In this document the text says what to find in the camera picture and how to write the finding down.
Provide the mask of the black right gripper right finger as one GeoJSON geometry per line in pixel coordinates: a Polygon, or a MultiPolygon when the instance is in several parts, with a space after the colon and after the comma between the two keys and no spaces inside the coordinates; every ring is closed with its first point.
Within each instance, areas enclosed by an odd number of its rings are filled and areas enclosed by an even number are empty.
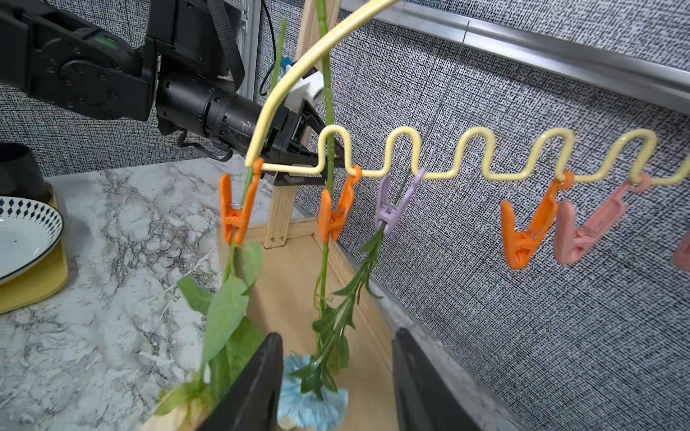
{"type": "Polygon", "coordinates": [[[401,430],[477,430],[423,352],[402,328],[392,341],[397,423],[401,430]]]}

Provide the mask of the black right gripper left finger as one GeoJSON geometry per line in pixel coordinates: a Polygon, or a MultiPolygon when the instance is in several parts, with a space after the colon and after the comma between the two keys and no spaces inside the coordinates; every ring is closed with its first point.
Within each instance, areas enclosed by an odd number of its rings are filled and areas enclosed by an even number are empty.
{"type": "Polygon", "coordinates": [[[276,430],[282,375],[282,337],[271,332],[197,430],[276,430]]]}

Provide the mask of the blue artificial carnation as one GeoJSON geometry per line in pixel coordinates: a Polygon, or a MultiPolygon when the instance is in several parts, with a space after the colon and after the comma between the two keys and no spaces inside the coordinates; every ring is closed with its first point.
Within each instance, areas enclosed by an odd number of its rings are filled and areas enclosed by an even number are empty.
{"type": "Polygon", "coordinates": [[[395,206],[385,200],[377,204],[377,230],[364,244],[366,254],[359,270],[345,288],[335,292],[342,298],[336,308],[326,307],[313,323],[317,333],[317,353],[313,356],[290,354],[286,358],[281,383],[278,419],[289,427],[333,430],[339,427],[349,407],[349,392],[337,386],[334,374],[349,366],[350,347],[346,330],[354,328],[354,310],[362,290],[370,290],[372,271],[377,264],[384,238],[398,223],[420,185],[420,177],[411,188],[398,193],[395,206]]]}

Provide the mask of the peach artificial rose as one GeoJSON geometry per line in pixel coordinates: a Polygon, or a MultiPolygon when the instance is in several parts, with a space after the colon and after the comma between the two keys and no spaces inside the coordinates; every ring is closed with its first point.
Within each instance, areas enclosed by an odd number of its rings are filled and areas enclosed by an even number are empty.
{"type": "Polygon", "coordinates": [[[193,278],[178,284],[190,307],[206,319],[201,368],[194,381],[162,398],[146,424],[148,430],[197,430],[268,335],[247,314],[262,270],[259,245],[245,238],[264,170],[262,147],[254,134],[260,111],[236,93],[244,66],[235,27],[219,12],[208,24],[177,23],[161,56],[156,109],[162,133],[177,129],[231,145],[245,156],[250,173],[240,207],[233,204],[230,176],[219,181],[220,233],[229,248],[221,287],[210,293],[193,278]]]}

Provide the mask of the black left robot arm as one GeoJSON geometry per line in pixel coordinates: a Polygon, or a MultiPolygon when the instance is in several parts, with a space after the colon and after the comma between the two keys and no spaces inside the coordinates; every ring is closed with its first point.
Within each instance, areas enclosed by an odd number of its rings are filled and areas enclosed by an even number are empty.
{"type": "Polygon", "coordinates": [[[240,11],[225,1],[154,1],[144,44],[43,1],[1,5],[1,81],[97,120],[145,121],[246,156],[261,106],[242,97],[240,11]]]}

